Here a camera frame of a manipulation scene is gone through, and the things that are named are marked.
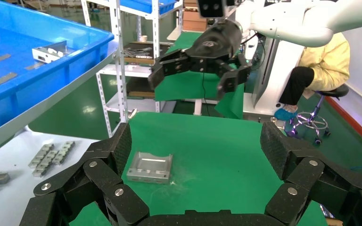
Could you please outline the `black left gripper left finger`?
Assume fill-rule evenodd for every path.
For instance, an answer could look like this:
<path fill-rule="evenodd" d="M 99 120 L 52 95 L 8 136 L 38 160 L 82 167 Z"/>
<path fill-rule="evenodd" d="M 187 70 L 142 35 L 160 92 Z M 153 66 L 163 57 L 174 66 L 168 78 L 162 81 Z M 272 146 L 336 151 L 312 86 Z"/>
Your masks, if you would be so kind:
<path fill-rule="evenodd" d="M 147 204 L 122 180 L 132 149 L 131 128 L 121 123 L 108 139 L 92 143 L 80 160 L 34 188 L 22 226 L 67 226 L 96 203 L 113 226 L 136 226 Z"/>

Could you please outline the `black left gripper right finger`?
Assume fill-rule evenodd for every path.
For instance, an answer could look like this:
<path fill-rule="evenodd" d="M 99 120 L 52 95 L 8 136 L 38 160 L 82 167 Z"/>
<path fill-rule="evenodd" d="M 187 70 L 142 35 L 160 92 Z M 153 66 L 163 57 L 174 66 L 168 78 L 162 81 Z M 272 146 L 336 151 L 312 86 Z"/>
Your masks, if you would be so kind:
<path fill-rule="evenodd" d="M 362 226 L 362 174 L 327 159 L 307 141 L 285 136 L 272 122 L 262 125 L 260 145 L 283 184 L 265 214 L 295 226 L 311 202 L 345 226 Z"/>

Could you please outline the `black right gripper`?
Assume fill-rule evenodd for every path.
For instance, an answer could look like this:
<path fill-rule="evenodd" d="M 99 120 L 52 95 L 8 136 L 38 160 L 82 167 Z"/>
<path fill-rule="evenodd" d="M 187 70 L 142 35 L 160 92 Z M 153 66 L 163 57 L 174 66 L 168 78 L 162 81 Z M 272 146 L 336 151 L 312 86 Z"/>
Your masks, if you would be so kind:
<path fill-rule="evenodd" d="M 156 58 L 148 76 L 150 88 L 155 90 L 166 76 L 191 71 L 201 58 L 216 59 L 215 74 L 220 78 L 217 97 L 222 99 L 226 93 L 234 92 L 238 85 L 247 82 L 252 67 L 242 53 L 233 56 L 239 50 L 242 32 L 240 23 L 224 19 L 210 26 L 190 48 L 176 49 Z"/>

